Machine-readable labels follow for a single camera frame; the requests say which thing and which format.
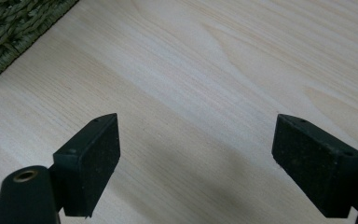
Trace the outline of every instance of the black clamp jaw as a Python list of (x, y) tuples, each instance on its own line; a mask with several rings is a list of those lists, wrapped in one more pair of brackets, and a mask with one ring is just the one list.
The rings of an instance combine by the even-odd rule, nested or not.
[(53, 154), (50, 168), (30, 166), (2, 182), (0, 224), (60, 223), (91, 217), (120, 158), (117, 115), (92, 120)]
[(358, 211), (355, 148), (304, 119), (279, 115), (272, 155), (325, 217)]

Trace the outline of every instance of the wicker placemat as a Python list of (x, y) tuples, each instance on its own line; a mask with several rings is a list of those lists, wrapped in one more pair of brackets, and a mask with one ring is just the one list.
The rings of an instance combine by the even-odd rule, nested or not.
[(0, 74), (78, 0), (0, 0)]

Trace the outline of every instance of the light wood surface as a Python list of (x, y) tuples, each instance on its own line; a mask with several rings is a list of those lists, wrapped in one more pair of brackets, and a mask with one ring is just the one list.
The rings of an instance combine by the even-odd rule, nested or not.
[(0, 184), (115, 112), (118, 167), (62, 223), (352, 224), (270, 151), (278, 113), (358, 149), (358, 1), (81, 0), (0, 76)]

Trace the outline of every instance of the screw hole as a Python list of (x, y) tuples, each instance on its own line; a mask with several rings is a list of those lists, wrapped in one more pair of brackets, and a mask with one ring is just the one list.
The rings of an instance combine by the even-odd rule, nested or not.
[(13, 180), (17, 183), (26, 182), (30, 179), (33, 179), (37, 175), (37, 171), (35, 170), (28, 170), (24, 171), (16, 176), (14, 176)]

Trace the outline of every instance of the wood grain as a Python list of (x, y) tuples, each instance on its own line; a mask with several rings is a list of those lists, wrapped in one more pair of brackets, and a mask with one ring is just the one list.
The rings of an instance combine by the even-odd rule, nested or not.
[(118, 113), (91, 219), (325, 219), (270, 154), (278, 113), (358, 149), (358, 1), (82, 0), (0, 76), (0, 183)]

